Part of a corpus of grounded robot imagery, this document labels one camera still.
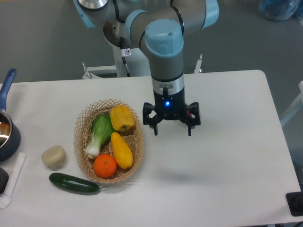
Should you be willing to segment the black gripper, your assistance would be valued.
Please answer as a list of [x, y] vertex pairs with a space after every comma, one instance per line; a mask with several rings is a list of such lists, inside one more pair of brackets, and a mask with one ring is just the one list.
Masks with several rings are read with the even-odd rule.
[[149, 125], [154, 130], [154, 135], [158, 135], [158, 123], [162, 120], [180, 120], [187, 125], [188, 136], [191, 136], [191, 130], [201, 125], [199, 103], [193, 102], [189, 105], [185, 104], [185, 89], [178, 93], [168, 95], [160, 95], [153, 92], [155, 105], [145, 102], [143, 104], [143, 124]]

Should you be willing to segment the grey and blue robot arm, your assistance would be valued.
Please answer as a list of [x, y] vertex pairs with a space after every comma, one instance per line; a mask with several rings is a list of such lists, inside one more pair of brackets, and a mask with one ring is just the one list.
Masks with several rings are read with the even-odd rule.
[[155, 131], [162, 120], [179, 120], [192, 130], [200, 125], [199, 104], [185, 102], [184, 36], [214, 24], [215, 0], [172, 0], [155, 12], [141, 0], [76, 0], [74, 6], [88, 27], [103, 24], [107, 41], [121, 50], [139, 49], [148, 59], [154, 104], [143, 105], [143, 124]]

